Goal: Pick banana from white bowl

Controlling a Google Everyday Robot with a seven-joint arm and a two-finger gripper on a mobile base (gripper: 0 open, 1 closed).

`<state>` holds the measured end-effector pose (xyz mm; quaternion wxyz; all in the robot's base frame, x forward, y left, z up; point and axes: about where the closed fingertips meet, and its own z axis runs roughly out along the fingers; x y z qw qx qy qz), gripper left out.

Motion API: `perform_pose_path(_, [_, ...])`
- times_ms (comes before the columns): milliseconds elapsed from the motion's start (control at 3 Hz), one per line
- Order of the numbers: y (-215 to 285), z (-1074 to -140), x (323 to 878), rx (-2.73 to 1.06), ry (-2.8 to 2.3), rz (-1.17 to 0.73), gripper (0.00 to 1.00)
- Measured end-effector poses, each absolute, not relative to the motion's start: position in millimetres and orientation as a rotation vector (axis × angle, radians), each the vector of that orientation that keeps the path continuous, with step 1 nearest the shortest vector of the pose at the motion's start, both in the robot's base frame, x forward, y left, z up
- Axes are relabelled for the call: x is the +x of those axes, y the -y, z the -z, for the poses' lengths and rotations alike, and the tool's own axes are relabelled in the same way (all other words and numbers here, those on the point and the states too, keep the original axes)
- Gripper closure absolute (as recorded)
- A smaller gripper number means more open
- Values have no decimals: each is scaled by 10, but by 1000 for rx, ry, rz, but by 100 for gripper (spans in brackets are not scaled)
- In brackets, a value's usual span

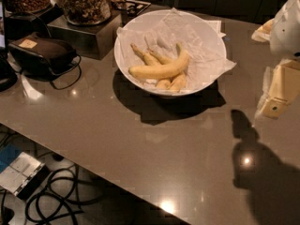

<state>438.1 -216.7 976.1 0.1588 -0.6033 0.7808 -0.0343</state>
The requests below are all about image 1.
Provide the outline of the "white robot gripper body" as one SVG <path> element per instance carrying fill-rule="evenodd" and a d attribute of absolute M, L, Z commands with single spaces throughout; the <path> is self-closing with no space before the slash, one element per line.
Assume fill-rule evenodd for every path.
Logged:
<path fill-rule="evenodd" d="M 300 0 L 288 0 L 276 14 L 270 51 L 279 58 L 300 59 Z"/>

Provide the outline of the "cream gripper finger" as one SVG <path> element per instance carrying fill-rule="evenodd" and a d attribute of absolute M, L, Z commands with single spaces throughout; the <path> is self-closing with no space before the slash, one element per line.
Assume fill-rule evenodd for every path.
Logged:
<path fill-rule="evenodd" d="M 270 40 L 270 34 L 271 34 L 271 29 L 273 25 L 273 19 L 265 22 L 263 25 L 261 25 L 258 29 L 256 29 L 251 38 L 255 41 L 259 42 L 267 42 Z"/>
<path fill-rule="evenodd" d="M 300 94 L 300 63 L 283 59 L 274 67 L 260 113 L 279 118 Z"/>

